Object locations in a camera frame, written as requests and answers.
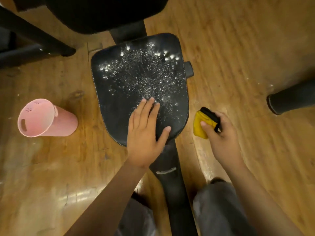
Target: black fabric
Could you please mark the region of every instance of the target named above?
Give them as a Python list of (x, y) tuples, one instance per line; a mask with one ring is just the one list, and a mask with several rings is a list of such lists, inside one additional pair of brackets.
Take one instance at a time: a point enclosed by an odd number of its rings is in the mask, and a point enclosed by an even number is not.
[(82, 34), (110, 30), (143, 20), (164, 9), (168, 0), (44, 0), (66, 26)]
[(108, 133), (126, 146), (128, 120), (142, 98), (161, 104), (157, 138), (171, 126), (169, 139), (183, 130), (189, 105), (179, 40), (168, 33), (136, 39), (97, 52), (91, 60), (100, 111)]

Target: right hand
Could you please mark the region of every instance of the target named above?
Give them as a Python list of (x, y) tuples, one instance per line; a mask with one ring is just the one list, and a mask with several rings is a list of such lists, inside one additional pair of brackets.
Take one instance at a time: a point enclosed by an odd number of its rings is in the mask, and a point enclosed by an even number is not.
[(225, 170), (245, 166), (236, 129), (225, 114), (219, 112), (215, 112), (215, 114), (221, 121), (221, 133), (216, 133), (213, 127), (204, 121), (200, 122), (201, 127), (208, 135), (214, 157)]

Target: fingers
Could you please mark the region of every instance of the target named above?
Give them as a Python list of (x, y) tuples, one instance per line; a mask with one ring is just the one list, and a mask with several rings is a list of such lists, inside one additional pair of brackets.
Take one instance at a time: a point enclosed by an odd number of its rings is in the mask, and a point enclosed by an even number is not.
[(128, 132), (131, 132), (134, 129), (134, 112), (130, 115), (128, 123)]
[(233, 126), (230, 119), (224, 113), (215, 112), (215, 114), (220, 118), (220, 124), (222, 126), (223, 131)]
[(154, 98), (151, 97), (147, 101), (145, 106), (143, 107), (141, 115), (140, 115), (140, 123), (139, 123), (139, 127), (140, 128), (145, 128), (147, 126), (149, 113), (150, 113), (150, 110), (151, 110), (151, 107), (152, 107), (153, 103), (154, 103)]
[(160, 109), (160, 103), (156, 103), (150, 113), (148, 124), (147, 124), (148, 127), (155, 129), (159, 109)]
[(140, 115), (146, 102), (147, 100), (145, 98), (142, 99), (138, 107), (134, 110), (134, 128), (137, 128), (140, 124)]
[(201, 121), (200, 125), (201, 125), (202, 129), (207, 133), (208, 138), (210, 139), (210, 141), (219, 137), (219, 135), (215, 132), (213, 127), (208, 125), (206, 122)]
[(168, 136), (169, 136), (171, 129), (172, 128), (170, 126), (165, 127), (163, 129), (163, 132), (162, 132), (160, 138), (158, 139), (157, 146), (158, 146), (159, 151), (161, 151), (161, 152), (163, 151), (163, 148), (166, 144), (166, 141), (168, 139)]

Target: pink trash can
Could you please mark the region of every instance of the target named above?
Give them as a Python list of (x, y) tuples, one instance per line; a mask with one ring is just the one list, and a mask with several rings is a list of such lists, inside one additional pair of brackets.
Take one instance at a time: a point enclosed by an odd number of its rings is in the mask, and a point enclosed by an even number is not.
[(44, 98), (35, 99), (22, 109), (19, 131), (27, 137), (71, 135), (78, 126), (77, 117)]

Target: chair seat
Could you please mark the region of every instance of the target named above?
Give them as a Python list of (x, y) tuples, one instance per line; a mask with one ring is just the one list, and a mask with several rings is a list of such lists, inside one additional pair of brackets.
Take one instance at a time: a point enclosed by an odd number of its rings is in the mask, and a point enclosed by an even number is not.
[(161, 104), (157, 138), (171, 126), (169, 140), (186, 125), (189, 114), (186, 76), (178, 38), (147, 36), (97, 52), (91, 60), (101, 114), (108, 133), (127, 145), (128, 120), (141, 99)]

